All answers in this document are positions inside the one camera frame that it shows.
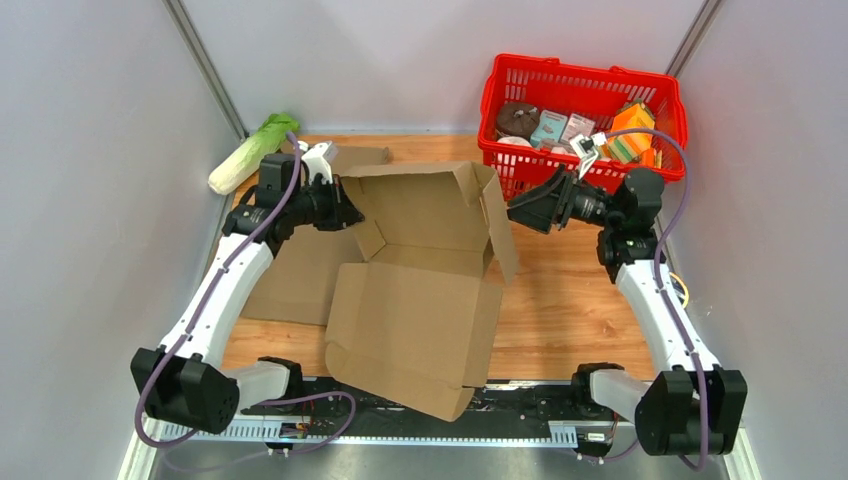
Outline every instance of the tabletop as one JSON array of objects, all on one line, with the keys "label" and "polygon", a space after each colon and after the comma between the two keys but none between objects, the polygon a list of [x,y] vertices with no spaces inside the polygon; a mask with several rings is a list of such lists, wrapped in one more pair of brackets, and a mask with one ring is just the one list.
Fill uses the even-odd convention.
[{"label": "tabletop", "polygon": [[[391,163],[483,158],[475,135],[305,135],[302,140],[388,147]],[[255,183],[253,175],[236,199]],[[512,230],[521,268],[504,289],[489,378],[563,380],[581,363],[613,362],[636,378],[653,379],[639,324],[598,263],[599,227],[569,222],[550,235],[520,225]],[[498,273],[490,271],[487,277],[495,279]],[[262,356],[298,362],[304,375],[329,375],[324,327],[239,318],[222,367],[250,365]]]}]

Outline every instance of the red plastic basket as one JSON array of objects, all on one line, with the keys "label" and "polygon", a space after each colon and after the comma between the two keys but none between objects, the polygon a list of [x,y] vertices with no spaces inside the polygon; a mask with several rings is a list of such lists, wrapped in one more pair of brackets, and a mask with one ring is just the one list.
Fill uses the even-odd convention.
[{"label": "red plastic basket", "polygon": [[[498,171],[507,200],[544,183],[561,163],[567,170],[577,167],[578,158],[574,155],[497,143],[495,119],[506,102],[521,101],[557,113],[577,113],[594,120],[596,131],[609,131],[615,114],[636,98],[644,100],[654,113],[656,129],[686,146],[686,111],[674,77],[620,67],[609,70],[575,67],[562,64],[557,58],[498,55],[480,107],[482,120],[477,144],[483,150],[483,163]],[[666,183],[683,178],[685,170],[677,151],[656,137],[653,146],[663,155],[662,168],[654,170]],[[598,161],[584,178],[592,185],[614,192],[624,175],[637,166]]]}]

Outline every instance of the cardboard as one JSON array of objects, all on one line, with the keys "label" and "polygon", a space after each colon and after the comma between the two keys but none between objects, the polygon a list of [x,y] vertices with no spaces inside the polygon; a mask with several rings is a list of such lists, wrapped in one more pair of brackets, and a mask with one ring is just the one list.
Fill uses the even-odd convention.
[{"label": "cardboard", "polygon": [[443,420],[486,382],[502,289],[518,258],[495,171],[471,162],[356,167],[367,263],[339,270],[325,341],[337,380]]},{"label": "cardboard", "polygon": [[[339,146],[333,172],[384,164],[387,148]],[[326,325],[339,266],[363,261],[351,229],[319,232],[298,227],[253,287],[241,315],[264,320]]]}]

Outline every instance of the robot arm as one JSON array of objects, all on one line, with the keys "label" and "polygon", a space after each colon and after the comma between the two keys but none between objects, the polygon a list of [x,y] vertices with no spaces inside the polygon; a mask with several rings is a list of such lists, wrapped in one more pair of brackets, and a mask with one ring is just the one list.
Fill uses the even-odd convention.
[{"label": "robot arm", "polygon": [[[580,136],[571,145],[587,165],[595,160],[594,139]],[[598,260],[627,299],[648,343],[656,371],[651,384],[631,377],[619,365],[580,365],[572,377],[577,404],[607,407],[636,427],[642,448],[650,455],[688,455],[701,445],[700,398],[696,369],[654,272],[657,238],[653,224],[662,206],[662,177],[648,168],[631,170],[612,195],[581,180],[584,162],[575,173],[561,165],[544,185],[509,202],[511,220],[542,233],[571,218],[603,227],[598,235]],[[671,288],[668,267],[660,264],[664,288]],[[677,302],[673,308],[695,346],[707,382],[708,452],[729,453],[736,439],[747,384],[738,370],[725,370],[704,345]]]},{"label": "robot arm", "polygon": [[[215,259],[185,313],[156,350],[140,348],[132,359],[130,369],[141,393],[165,352],[179,346],[145,399],[148,416],[220,433],[238,411],[286,394],[290,375],[299,375],[290,371],[298,368],[291,362],[265,357],[236,370],[221,372],[219,367],[248,295],[294,228],[313,225],[318,230],[334,231],[363,219],[332,174],[330,162],[336,152],[336,147],[326,142],[303,155],[304,185],[295,188],[280,214],[225,267],[226,259],[271,215],[294,173],[292,155],[271,154],[261,161],[258,186],[248,191],[227,217]],[[254,204],[248,205],[253,196]],[[180,345],[186,324],[204,302],[191,335]]]}]

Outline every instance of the white round object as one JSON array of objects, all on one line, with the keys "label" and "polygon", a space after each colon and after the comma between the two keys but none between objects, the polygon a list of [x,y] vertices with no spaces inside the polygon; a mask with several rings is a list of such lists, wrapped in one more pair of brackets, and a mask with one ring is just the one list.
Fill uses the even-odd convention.
[{"label": "white round object", "polygon": [[506,143],[508,145],[518,145],[519,147],[530,147],[530,142],[521,137],[501,137],[498,139],[498,143]]}]

